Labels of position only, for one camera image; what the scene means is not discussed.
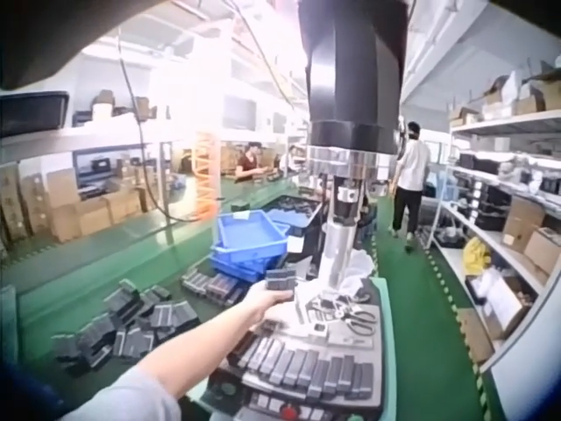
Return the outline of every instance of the box stack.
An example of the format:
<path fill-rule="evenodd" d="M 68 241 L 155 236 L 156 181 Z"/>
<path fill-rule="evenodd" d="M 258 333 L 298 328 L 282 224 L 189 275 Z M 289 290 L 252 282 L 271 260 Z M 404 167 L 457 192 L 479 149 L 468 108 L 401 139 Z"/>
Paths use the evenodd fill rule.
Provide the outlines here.
<path fill-rule="evenodd" d="M 135 190 L 121 190 L 102 196 L 109 210 L 112 225 L 120 224 L 128 218 L 142 213 L 138 192 Z"/>
<path fill-rule="evenodd" d="M 108 191 L 134 189 L 136 184 L 134 168 L 131 164 L 131 156 L 127 153 L 122 153 L 121 158 L 116 162 L 115 177 L 107 181 Z"/>
<path fill-rule="evenodd" d="M 18 191 L 19 172 L 17 165 L 0 168 L 0 201 L 10 240 L 27 237 L 24 213 Z"/>
<path fill-rule="evenodd" d="M 240 157 L 240 151 L 233 145 L 223 143 L 220 149 L 220 172 L 223 175 L 233 175 Z"/>
<path fill-rule="evenodd" d="M 49 173 L 46 181 L 51 229 L 58 241 L 78 239 L 111 226 L 110 210 L 103 197 L 80 201 L 73 168 Z"/>
<path fill-rule="evenodd" d="M 21 180 L 20 188 L 32 233 L 39 234 L 49 230 L 49 206 L 46 200 L 43 175 L 37 173 L 24 177 Z"/>
<path fill-rule="evenodd" d="M 158 186 L 158 175 L 153 167 L 146 166 L 145 169 L 142 165 L 134 168 L 136 191 L 138 193 L 138 198 L 140 201 L 140 209 L 143 212 L 152 211 L 156 208 L 152 198 L 150 197 L 150 192 L 152 192 L 154 198 L 158 200 L 160 197 L 160 189 Z"/>

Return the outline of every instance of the blue plastic crate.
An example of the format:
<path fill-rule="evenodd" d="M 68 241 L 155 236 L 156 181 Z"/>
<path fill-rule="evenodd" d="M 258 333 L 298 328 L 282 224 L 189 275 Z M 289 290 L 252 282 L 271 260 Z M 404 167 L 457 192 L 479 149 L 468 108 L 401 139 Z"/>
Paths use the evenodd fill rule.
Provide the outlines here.
<path fill-rule="evenodd" d="M 263 278 L 263 274 L 220 259 L 220 254 L 213 254 L 209 257 L 212 267 L 220 273 L 241 279 L 246 282 L 257 282 Z"/>
<path fill-rule="evenodd" d="M 273 221 L 273 224 L 282 232 L 285 236 L 288 236 L 290 231 L 290 224 L 283 224 L 282 222 Z"/>
<path fill-rule="evenodd" d="M 287 252 L 287 236 L 262 210 L 247 210 L 218 216 L 218 235 L 232 262 L 277 257 Z"/>

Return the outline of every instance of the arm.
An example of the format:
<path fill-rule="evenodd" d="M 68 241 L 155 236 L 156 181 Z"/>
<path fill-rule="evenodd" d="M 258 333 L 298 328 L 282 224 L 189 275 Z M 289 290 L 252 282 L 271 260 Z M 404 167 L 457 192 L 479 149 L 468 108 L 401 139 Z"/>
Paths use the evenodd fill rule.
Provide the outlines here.
<path fill-rule="evenodd" d="M 256 283 L 242 303 L 159 346 L 62 421 L 104 421 L 108 410 L 118 421 L 181 419 L 176 399 L 212 373 L 270 307 L 292 294 Z"/>
<path fill-rule="evenodd" d="M 137 368 L 156 379 L 170 395 L 184 396 L 218 367 L 269 307 L 292 296 L 292 292 L 264 289 L 262 282 L 255 284 L 242 303 L 159 346 Z"/>
<path fill-rule="evenodd" d="M 241 178 L 241 177 L 247 177 L 249 175 L 256 175 L 256 174 L 261 174 L 262 172 L 262 168 L 255 168 L 255 169 L 249 169 L 247 171 L 244 171 L 244 168 L 241 165 L 238 165 L 236 167 L 236 178 Z"/>

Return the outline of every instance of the person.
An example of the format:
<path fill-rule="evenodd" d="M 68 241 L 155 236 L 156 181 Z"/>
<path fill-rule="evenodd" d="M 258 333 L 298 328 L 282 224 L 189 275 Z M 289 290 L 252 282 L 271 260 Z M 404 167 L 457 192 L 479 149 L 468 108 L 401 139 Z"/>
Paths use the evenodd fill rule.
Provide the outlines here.
<path fill-rule="evenodd" d="M 296 163 L 296 152 L 298 151 L 298 146 L 292 145 L 288 149 L 288 153 L 283 154 L 280 157 L 279 168 L 285 174 L 291 175 L 300 171 L 302 165 Z"/>
<path fill-rule="evenodd" d="M 250 142 L 245 147 L 244 154 L 239 157 L 236 166 L 236 182 L 249 182 L 253 180 L 254 175 L 261 175 L 267 171 L 267 168 L 259 168 L 257 162 L 260 149 L 259 142 Z"/>
<path fill-rule="evenodd" d="M 406 234 L 406 250 L 410 250 L 415 239 L 419 210 L 423 198 L 423 187 L 429 176 L 430 150 L 421 140 L 421 126 L 415 121 L 408 123 L 408 138 L 405 153 L 397 161 L 390 194 L 394 198 L 394 221 L 389 227 L 393 237 L 401 229 L 403 213 L 407 207 L 409 216 Z"/>
<path fill-rule="evenodd" d="M 271 307 L 292 295 L 255 283 L 241 303 L 158 346 L 60 421 L 180 421 L 177 400 L 208 377 Z"/>

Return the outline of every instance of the storage rack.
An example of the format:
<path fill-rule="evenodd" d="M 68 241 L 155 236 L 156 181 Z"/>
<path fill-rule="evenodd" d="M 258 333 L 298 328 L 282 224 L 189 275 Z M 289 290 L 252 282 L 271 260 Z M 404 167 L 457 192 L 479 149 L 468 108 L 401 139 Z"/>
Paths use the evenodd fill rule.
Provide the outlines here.
<path fill-rule="evenodd" d="M 522 116 L 515 116 L 511 118 L 502 118 L 497 120 L 490 120 L 478 122 L 475 124 L 461 125 L 451 128 L 450 145 L 453 144 L 454 139 L 471 139 L 475 140 L 478 137 L 485 138 L 510 138 L 510 139 L 524 139 L 527 141 L 532 140 L 545 140 L 545 139 L 559 139 L 561 138 L 561 110 L 543 111 Z M 501 243 L 501 232 L 485 231 L 476 226 L 469 218 L 461 214 L 454 202 L 444 200 L 449 176 L 453 172 L 463 173 L 473 177 L 475 180 L 482 181 L 498 187 L 499 189 L 509 193 L 513 196 L 521 196 L 528 198 L 534 202 L 541 204 L 548 214 L 558 218 L 561 214 L 561 197 L 550 195 L 547 193 L 539 192 L 538 194 L 530 194 L 527 186 L 513 184 L 511 182 L 503 182 L 499 180 L 497 175 L 474 171 L 466 168 L 456 167 L 453 163 L 448 162 L 444 170 L 444 183 L 441 191 L 439 192 L 437 211 L 432 226 L 430 227 L 430 234 L 427 243 L 423 246 L 430 248 L 433 244 L 439 249 L 443 257 L 446 259 L 458 280 L 465 289 L 466 294 L 472 300 L 473 307 L 478 312 L 482 324 L 486 327 L 485 319 L 483 318 L 483 309 L 478 306 L 472 298 L 472 295 L 467 291 L 464 283 L 465 275 L 463 269 L 463 253 L 462 249 L 445 248 L 440 246 L 438 241 L 435 241 L 435 231 L 438 226 L 438 221 L 444 211 L 447 215 L 453 217 L 460 224 L 467 227 L 471 232 L 478 236 L 484 243 L 493 249 L 504 261 L 516 271 L 519 276 L 536 292 L 537 299 L 530 308 L 526 317 L 521 321 L 518 327 L 510 334 L 505 341 L 494 341 L 494 354 L 492 357 L 483 364 L 482 371 L 491 370 L 493 367 L 499 365 L 502 357 L 506 355 L 513 347 L 515 347 L 518 339 L 528 330 L 531 324 L 538 318 L 541 309 L 547 304 L 548 297 L 551 295 L 551 290 L 554 289 L 561 274 L 561 264 L 557 264 L 555 270 L 551 273 L 548 281 L 543 285 L 538 281 L 536 276 L 526 269 L 520 262 L 520 254 L 513 251 Z"/>

